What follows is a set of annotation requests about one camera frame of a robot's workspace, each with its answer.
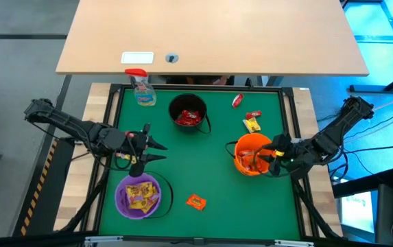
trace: purple bucket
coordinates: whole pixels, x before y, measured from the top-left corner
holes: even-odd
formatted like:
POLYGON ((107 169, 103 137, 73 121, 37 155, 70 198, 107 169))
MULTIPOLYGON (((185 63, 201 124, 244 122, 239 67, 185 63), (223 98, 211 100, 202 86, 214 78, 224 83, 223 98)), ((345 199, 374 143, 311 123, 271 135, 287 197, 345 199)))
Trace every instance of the purple bucket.
POLYGON ((161 202, 160 184, 153 176, 150 176, 146 173, 143 173, 141 174, 141 176, 136 178, 131 176, 126 176, 120 182, 119 186, 117 186, 117 188, 115 189, 115 206, 117 207, 117 210, 122 214, 122 216, 126 218, 130 218, 131 220, 141 220, 143 218, 151 216, 151 214, 153 214, 159 207, 160 202, 161 202), (150 210, 146 214, 144 214, 144 212, 142 212, 142 210, 140 209, 130 209, 128 197, 126 196, 126 185, 135 185, 137 183, 142 183, 142 182, 152 182, 152 185, 155 186, 159 195, 156 204, 152 208, 150 208, 150 210))

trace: green mat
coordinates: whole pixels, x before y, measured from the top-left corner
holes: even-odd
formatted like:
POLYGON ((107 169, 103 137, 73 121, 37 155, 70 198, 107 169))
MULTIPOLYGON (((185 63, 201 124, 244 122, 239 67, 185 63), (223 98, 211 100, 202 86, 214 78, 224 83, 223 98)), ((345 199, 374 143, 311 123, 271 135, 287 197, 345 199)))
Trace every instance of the green mat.
MULTIPOLYGON (((150 134, 169 150, 149 149, 149 153, 165 155, 167 159, 148 163, 146 170, 158 172, 171 183, 174 203, 171 211, 160 218, 125 218, 118 212, 114 196, 127 172, 111 171, 99 234, 299 240, 290 177, 244 176, 225 151, 225 143, 247 133, 242 120, 250 111, 262 110, 263 115, 258 118, 262 134, 273 139, 283 132, 276 93, 243 94, 242 103, 233 109, 231 103, 237 93, 157 90, 156 105, 144 107, 136 103, 132 90, 125 90, 119 129, 140 130, 144 124, 152 124, 150 134), (206 102, 213 129, 210 134, 183 133, 174 126, 168 106, 181 93, 195 93, 206 102), (203 211, 186 204, 194 193, 207 200, 203 211)), ((208 131, 206 122, 202 129, 208 131)), ((126 164, 120 159, 118 162, 120 166, 126 164)), ((169 208, 171 193, 162 178, 151 175, 163 191, 161 204, 153 215, 161 216, 169 208)))

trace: black bucket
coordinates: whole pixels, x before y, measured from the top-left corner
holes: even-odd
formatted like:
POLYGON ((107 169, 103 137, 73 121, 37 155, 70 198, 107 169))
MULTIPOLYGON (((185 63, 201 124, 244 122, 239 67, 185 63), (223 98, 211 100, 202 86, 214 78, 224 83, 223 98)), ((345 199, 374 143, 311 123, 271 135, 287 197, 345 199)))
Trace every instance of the black bucket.
POLYGON ((204 100, 202 100, 197 95, 194 95, 193 93, 184 93, 176 96, 169 104, 169 115, 175 126, 183 132, 194 132, 196 130, 204 134, 208 134, 211 132, 210 119, 207 115, 207 105, 205 104, 204 100), (199 115, 201 116, 201 121, 193 126, 186 126, 176 123, 175 120, 179 118, 182 110, 189 110, 193 112, 198 111, 199 115), (208 132, 200 130, 204 119, 207 120, 207 124, 209 125, 208 132))

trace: floor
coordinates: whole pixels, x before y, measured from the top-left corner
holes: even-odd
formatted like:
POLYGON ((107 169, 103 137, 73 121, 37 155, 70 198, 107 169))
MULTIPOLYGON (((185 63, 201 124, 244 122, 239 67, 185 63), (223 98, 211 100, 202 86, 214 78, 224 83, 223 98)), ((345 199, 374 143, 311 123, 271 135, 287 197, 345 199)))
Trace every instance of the floor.
MULTIPOLYGON (((78 0, 0 0, 0 33, 66 34, 77 4, 78 0)), ((349 3, 345 13, 354 35, 393 35, 386 16, 376 3, 349 3)), ((3 154, 0 160, 0 236, 10 234, 21 196, 28 186, 25 181, 31 176, 43 137, 41 131, 23 121, 23 111, 31 99, 56 99, 63 77, 54 71, 63 45, 63 40, 0 40, 0 153, 3 154)), ((368 77, 289 77, 281 86, 309 87, 317 119, 332 115, 349 96, 347 88, 350 84, 385 85, 393 80, 393 44, 359 43, 359 48, 370 70, 368 77)), ((240 78, 238 83, 244 83, 244 79, 240 78)), ((92 82, 125 81, 126 77, 122 75, 74 76, 63 110, 81 117, 92 82)), ((362 96, 376 106, 393 100, 393 95, 362 96)), ((373 126, 392 115, 393 105, 378 111, 373 119, 360 122, 350 133, 373 126)), ((321 121, 320 127, 325 127, 329 121, 321 121)), ((380 134, 348 143, 346 148, 355 150, 383 145, 393 145, 393 125, 380 134)), ((359 157, 373 173, 393 167, 393 150, 364 152, 359 157)), ((349 156, 349 159, 347 178, 368 175, 355 157, 349 156)))

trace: wooden tabletop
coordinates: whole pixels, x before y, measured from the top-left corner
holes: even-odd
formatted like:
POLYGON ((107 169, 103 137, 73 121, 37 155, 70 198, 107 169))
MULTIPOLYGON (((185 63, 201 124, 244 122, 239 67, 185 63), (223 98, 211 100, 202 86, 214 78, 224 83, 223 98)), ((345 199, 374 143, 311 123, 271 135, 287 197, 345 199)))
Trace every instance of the wooden tabletop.
POLYGON ((368 75, 337 0, 81 0, 57 73, 368 75), (122 64, 123 52, 154 53, 122 64), (178 61, 167 62, 168 53, 178 61))
MULTIPOLYGON (((109 88, 110 84, 108 83, 92 84, 89 97, 86 102, 83 120, 98 122, 103 121, 106 102, 108 100, 109 88)), ((312 137, 318 131, 318 125, 315 118, 315 111, 313 109, 309 89, 294 88, 294 99, 302 138, 312 137)), ((113 122, 113 117, 115 116, 117 101, 118 94, 115 94, 110 113, 110 124, 113 122)), ((285 97, 285 106, 288 116, 287 120, 289 131, 293 132, 293 122, 290 115, 289 100, 287 97, 285 97)), ((76 146, 73 156, 77 156, 85 152, 86 150, 84 146, 76 146)), ((91 179, 93 162, 93 157, 88 155, 76 159, 71 163, 67 181, 62 193, 58 215, 54 224, 54 230, 59 230, 65 226, 71 217, 75 215, 75 212, 79 210, 79 208, 84 203, 88 191, 88 184, 91 179)), ((309 172, 309 180, 314 205, 321 213, 324 220, 331 226, 331 228, 337 234, 342 236, 342 230, 335 206, 335 200, 333 199, 333 191, 331 182, 329 180, 329 173, 327 172, 327 167, 313 167, 309 172)), ((93 228, 96 206, 97 205, 95 202, 91 207, 89 219, 87 222, 88 230, 93 228)), ((302 212, 303 219, 305 221, 306 234, 311 235, 309 216, 304 205, 302 205, 302 212)))

